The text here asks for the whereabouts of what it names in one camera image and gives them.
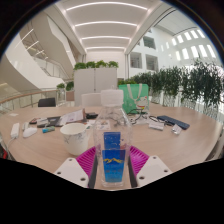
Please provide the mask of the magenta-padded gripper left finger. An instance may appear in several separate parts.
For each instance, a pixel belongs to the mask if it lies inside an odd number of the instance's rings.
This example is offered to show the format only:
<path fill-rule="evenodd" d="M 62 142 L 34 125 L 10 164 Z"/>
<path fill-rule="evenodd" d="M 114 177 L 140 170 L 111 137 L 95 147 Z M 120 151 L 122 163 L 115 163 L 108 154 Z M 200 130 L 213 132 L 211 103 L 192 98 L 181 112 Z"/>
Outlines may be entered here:
<path fill-rule="evenodd" d="M 93 189 L 98 165 L 95 152 L 92 147 L 77 158 L 67 158 L 54 174 L 81 187 Z"/>

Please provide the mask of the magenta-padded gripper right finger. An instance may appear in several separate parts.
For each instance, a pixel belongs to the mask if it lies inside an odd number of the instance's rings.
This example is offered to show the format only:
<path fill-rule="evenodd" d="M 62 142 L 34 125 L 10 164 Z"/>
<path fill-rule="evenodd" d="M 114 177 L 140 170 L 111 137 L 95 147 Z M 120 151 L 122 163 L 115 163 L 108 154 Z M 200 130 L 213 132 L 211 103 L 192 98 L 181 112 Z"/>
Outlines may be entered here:
<path fill-rule="evenodd" d="M 157 155 L 149 156 L 135 146 L 130 148 L 128 168 L 132 188 L 143 187 L 172 173 Z"/>

